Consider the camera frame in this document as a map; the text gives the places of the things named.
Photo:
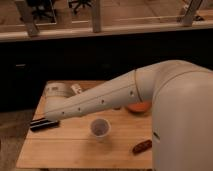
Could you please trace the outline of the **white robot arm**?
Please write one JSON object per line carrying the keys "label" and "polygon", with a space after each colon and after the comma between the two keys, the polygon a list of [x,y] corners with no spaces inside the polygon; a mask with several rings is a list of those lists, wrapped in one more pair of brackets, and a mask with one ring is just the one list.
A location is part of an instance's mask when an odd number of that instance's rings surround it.
{"label": "white robot arm", "polygon": [[70,96],[45,87],[49,120],[152,102],[154,171],[213,171],[213,70],[184,60],[141,67]]}

